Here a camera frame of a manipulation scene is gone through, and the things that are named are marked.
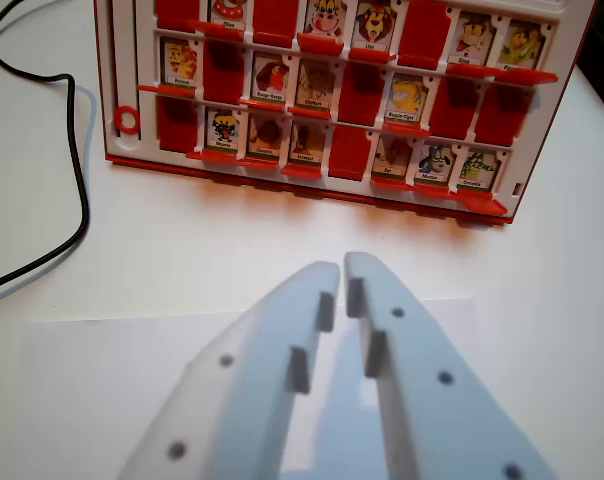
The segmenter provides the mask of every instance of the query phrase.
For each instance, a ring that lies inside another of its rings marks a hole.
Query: guess who game board
[[[95,0],[116,164],[510,223],[594,0]]]

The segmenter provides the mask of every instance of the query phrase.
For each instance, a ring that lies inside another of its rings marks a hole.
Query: black cable
[[[13,10],[18,4],[22,3],[24,0],[13,0],[9,3],[4,9],[0,12],[0,22],[7,16],[7,14]],[[80,226],[75,231],[71,237],[58,246],[57,248],[51,250],[49,253],[42,255],[37,260],[32,261],[28,265],[24,265],[23,267],[18,268],[17,270],[0,277],[0,286],[8,283],[16,278],[21,277],[22,275],[41,267],[47,262],[53,260],[55,257],[64,253],[66,250],[71,248],[77,242],[81,241],[84,238],[84,235],[89,229],[89,200],[86,195],[86,188],[84,186],[84,178],[82,177],[82,168],[80,167],[80,158],[78,155],[78,147],[75,144],[75,79],[71,74],[68,73],[60,73],[58,75],[51,76],[42,76],[35,75],[34,73],[25,72],[23,70],[19,70],[15,67],[12,67],[4,60],[0,58],[0,66],[11,72],[13,75],[17,75],[18,77],[26,78],[27,80],[31,80],[33,82],[38,83],[52,83],[58,82],[60,80],[66,80],[68,83],[67,96],[66,96],[66,135],[69,141],[69,151],[71,152],[71,163],[73,164],[73,172],[75,174],[75,183],[78,187],[78,194],[80,195],[80,203],[82,205],[82,220],[80,221]]]

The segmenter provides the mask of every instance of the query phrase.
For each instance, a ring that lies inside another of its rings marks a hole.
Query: character card
[[[511,20],[500,51],[498,68],[530,68],[534,70],[540,59],[544,37],[537,23]]]
[[[449,63],[484,65],[494,36],[490,15],[461,12],[449,51]]]
[[[247,0],[209,0],[209,21],[244,30]]]
[[[373,0],[358,4],[353,27],[354,48],[387,52],[393,36],[395,17],[388,0]]]
[[[297,124],[291,128],[291,150],[289,160],[293,163],[319,165],[322,163],[325,130],[317,123]]]
[[[428,92],[422,77],[396,74],[384,117],[394,122],[419,123]]]
[[[495,158],[495,152],[473,152],[469,150],[462,173],[458,180],[458,188],[470,188],[482,192],[490,192],[500,170],[501,162]]]
[[[342,41],[346,4],[342,0],[309,0],[304,33]]]
[[[371,173],[404,180],[413,149],[406,137],[380,135]]]
[[[247,153],[258,158],[277,160],[280,158],[282,129],[271,117],[251,115]]]
[[[253,85],[251,97],[274,103],[284,103],[289,82],[289,67],[281,55],[255,52],[253,56]]]
[[[206,148],[237,153],[240,120],[237,112],[207,108]]]
[[[449,145],[425,144],[419,170],[414,177],[415,181],[432,185],[447,185],[454,162],[455,157],[451,153]]]
[[[160,39],[162,83],[195,88],[198,56],[195,45],[177,38]]]
[[[334,85],[335,74],[327,62],[303,58],[300,60],[295,104],[328,112],[331,109]]]

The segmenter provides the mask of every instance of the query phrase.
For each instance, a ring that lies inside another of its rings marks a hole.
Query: white paper sheet
[[[482,378],[473,299],[426,301]],[[114,479],[180,378],[238,312],[42,322],[26,338],[16,479]],[[311,394],[298,396],[283,480],[386,478],[375,382],[364,379],[357,322],[338,308],[322,334]]]

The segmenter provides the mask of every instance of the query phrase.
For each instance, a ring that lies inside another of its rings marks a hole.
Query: white table surface
[[[25,18],[0,38],[0,55],[68,71],[99,94],[89,0]],[[77,99],[82,147],[89,102]],[[64,87],[0,70],[0,275],[78,225],[64,128]],[[604,105],[578,70],[504,228],[113,167],[100,125],[88,165],[87,238],[0,300],[0,478],[29,322],[244,309],[309,262],[363,250],[419,298],[476,297],[485,348],[499,359],[492,393],[560,478],[604,479]]]

